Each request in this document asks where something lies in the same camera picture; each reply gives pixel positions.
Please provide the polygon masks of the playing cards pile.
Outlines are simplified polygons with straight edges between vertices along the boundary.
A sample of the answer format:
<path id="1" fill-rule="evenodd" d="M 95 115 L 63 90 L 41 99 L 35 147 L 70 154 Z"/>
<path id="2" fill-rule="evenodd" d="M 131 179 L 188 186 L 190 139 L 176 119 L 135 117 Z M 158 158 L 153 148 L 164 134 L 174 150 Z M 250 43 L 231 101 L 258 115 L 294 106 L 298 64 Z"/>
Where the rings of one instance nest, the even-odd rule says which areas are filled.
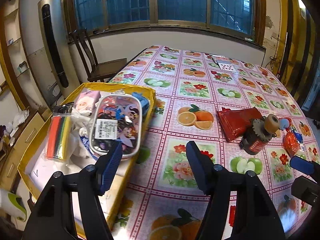
<path id="1" fill-rule="evenodd" d="M 219 65 L 220 69 L 227 72 L 236 72 L 232 61 L 220 55 L 213 55 L 213 60 Z"/>

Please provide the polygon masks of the window with wooden frame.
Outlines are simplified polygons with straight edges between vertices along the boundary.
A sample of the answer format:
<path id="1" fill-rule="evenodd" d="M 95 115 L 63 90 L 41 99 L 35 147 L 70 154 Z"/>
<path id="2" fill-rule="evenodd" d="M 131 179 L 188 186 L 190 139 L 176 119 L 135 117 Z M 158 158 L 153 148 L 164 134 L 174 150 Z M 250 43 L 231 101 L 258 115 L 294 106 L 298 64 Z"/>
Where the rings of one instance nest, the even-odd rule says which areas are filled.
<path id="1" fill-rule="evenodd" d="M 266 0 L 63 0 L 68 31 L 90 34 L 177 27 L 222 33 L 262 45 Z"/>

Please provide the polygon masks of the floral fruit tablecloth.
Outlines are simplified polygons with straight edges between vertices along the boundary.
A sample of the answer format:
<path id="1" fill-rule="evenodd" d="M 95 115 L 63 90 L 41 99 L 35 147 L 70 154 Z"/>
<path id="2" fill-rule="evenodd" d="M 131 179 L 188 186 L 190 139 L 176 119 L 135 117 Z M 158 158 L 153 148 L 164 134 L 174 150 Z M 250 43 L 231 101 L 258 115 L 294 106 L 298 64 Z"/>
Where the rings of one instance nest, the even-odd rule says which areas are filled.
<path id="1" fill-rule="evenodd" d="M 291 194 L 299 172 L 289 165 L 283 147 L 285 131 L 254 156 L 228 141 L 218 119 L 225 109 L 255 107 L 263 116 L 288 118 L 302 135 L 306 160 L 319 161 L 310 125 L 286 88 L 267 69 L 233 60 L 231 72 L 220 69 L 216 56 L 167 46 L 151 46 L 133 59 L 113 83 L 149 87 L 156 92 L 137 163 L 114 222 L 115 239 L 172 239 L 173 227 L 183 239 L 194 239 L 209 199 L 197 187 L 186 156 L 196 142 L 203 155 L 229 171 L 253 168 L 271 198 L 287 235 L 294 233 L 311 207 Z"/>

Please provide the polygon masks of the blue yarn cloth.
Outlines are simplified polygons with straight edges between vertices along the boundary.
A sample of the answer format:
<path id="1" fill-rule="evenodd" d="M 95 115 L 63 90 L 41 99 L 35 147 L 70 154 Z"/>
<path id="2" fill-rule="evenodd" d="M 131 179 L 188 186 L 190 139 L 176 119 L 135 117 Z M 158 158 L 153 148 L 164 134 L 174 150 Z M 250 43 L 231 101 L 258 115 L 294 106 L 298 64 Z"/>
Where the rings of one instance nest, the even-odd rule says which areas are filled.
<path id="1" fill-rule="evenodd" d="M 136 99 L 138 99 L 138 101 L 140 102 L 140 104 L 142 106 L 143 111 L 148 111 L 148 109 L 150 107 L 150 103 L 146 97 L 142 96 L 142 93 L 133 92 L 132 96 L 135 97 Z"/>

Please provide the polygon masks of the white green appliance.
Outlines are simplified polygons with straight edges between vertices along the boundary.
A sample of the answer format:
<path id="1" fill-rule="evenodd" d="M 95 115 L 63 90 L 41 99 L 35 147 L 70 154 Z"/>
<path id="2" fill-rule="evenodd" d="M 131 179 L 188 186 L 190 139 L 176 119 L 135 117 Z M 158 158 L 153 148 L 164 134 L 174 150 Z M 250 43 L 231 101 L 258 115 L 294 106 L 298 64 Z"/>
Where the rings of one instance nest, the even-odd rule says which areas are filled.
<path id="1" fill-rule="evenodd" d="M 19 221 L 27 220 L 27 211 L 22 198 L 3 188 L 1 188 L 1 209 Z"/>

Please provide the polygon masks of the tape dispenser with roll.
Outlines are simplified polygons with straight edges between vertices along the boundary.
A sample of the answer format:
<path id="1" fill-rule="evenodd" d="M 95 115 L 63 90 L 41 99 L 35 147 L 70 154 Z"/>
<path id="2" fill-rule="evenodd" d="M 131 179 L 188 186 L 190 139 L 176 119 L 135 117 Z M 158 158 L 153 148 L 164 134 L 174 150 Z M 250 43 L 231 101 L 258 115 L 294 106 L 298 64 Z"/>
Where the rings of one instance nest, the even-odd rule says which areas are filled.
<path id="1" fill-rule="evenodd" d="M 256 155 L 273 137 L 276 137 L 278 129 L 279 120 L 274 114 L 263 116 L 261 119 L 251 119 L 251 125 L 240 141 L 240 148 L 250 155 Z"/>

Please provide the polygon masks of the pink floral tissue pack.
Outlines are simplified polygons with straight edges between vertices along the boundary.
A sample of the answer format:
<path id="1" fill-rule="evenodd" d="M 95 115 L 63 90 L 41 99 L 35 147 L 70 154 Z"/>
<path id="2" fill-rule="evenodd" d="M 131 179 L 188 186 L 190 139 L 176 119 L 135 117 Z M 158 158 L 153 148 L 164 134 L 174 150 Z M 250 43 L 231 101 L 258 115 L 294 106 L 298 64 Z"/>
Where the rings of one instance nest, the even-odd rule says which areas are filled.
<path id="1" fill-rule="evenodd" d="M 88 90 L 80 93 L 74 104 L 77 113 L 84 116 L 91 116 L 95 110 L 95 104 L 99 101 L 101 95 L 97 90 Z"/>

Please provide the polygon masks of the red plastic bag bundle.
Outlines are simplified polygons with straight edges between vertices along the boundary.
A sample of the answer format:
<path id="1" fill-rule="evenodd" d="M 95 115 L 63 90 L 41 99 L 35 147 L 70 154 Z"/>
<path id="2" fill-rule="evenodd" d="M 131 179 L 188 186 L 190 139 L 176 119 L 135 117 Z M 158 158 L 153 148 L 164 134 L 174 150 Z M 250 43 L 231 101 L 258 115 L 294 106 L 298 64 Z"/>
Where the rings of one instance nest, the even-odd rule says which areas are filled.
<path id="1" fill-rule="evenodd" d="M 296 131 L 286 129 L 283 146 L 290 157 L 294 155 L 302 156 L 304 154 L 303 137 Z"/>

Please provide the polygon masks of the rainbow sponge pack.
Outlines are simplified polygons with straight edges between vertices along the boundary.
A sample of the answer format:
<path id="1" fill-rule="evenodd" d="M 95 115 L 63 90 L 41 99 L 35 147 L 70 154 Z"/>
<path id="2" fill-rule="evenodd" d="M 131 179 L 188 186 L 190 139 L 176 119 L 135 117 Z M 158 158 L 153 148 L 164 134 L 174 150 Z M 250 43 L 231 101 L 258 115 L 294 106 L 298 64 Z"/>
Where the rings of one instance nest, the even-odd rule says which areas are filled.
<path id="1" fill-rule="evenodd" d="M 66 161 L 72 121 L 70 115 L 52 117 L 48 131 L 46 158 L 56 161 Z"/>

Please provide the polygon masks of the wooden shelf cabinet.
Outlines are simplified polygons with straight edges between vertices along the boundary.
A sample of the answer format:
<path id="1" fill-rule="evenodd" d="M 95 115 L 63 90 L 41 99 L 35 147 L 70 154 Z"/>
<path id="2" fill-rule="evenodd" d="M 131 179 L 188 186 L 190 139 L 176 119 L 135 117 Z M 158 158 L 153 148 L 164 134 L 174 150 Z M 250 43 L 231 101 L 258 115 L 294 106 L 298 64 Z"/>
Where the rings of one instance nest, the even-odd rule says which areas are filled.
<path id="1" fill-rule="evenodd" d="M 32 96 L 37 96 L 29 60 L 20 30 L 19 9 L 16 5 L 1 8 L 1 68 L 5 81 L 2 87 L 12 94 L 17 110 L 28 111 L 29 116 L 18 125 L 13 135 L 15 141 L 1 165 L 1 187 L 13 193 L 17 191 L 20 175 L 17 167 L 23 154 L 44 124 L 39 112 L 39 104 Z"/>

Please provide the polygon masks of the cartoon pencil case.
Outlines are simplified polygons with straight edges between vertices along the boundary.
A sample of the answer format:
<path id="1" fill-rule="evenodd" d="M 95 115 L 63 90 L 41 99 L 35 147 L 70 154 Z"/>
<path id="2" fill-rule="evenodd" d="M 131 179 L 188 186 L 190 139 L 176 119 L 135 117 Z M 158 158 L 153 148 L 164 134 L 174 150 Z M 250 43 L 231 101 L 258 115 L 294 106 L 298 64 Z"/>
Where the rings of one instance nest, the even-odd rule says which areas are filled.
<path id="1" fill-rule="evenodd" d="M 122 161 L 137 154 L 142 137 L 143 111 L 140 101 L 129 94 L 103 96 L 93 115 L 89 147 L 97 158 L 121 143 Z"/>

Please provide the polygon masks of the red foil package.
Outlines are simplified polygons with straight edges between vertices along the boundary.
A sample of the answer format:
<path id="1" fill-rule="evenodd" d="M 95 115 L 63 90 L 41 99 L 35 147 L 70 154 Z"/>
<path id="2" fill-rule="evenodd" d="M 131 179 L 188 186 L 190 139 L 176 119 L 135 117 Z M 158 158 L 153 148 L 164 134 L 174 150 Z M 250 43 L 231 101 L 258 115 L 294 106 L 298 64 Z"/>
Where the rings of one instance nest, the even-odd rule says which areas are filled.
<path id="1" fill-rule="evenodd" d="M 217 112 L 217 116 L 228 142 L 242 136 L 252 125 L 252 120 L 263 117 L 255 107 L 241 110 L 222 107 L 222 110 Z"/>

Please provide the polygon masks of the tower air conditioner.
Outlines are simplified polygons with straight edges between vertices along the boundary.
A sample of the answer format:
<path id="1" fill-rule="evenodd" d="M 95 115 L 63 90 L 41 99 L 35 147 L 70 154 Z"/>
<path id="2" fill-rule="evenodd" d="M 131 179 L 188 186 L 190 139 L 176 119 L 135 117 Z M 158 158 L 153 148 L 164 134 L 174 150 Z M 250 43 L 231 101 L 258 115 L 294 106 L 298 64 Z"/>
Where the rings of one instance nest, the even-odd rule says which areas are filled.
<path id="1" fill-rule="evenodd" d="M 64 98 L 80 86 L 68 47 L 61 0 L 37 4 L 44 48 L 53 75 Z"/>

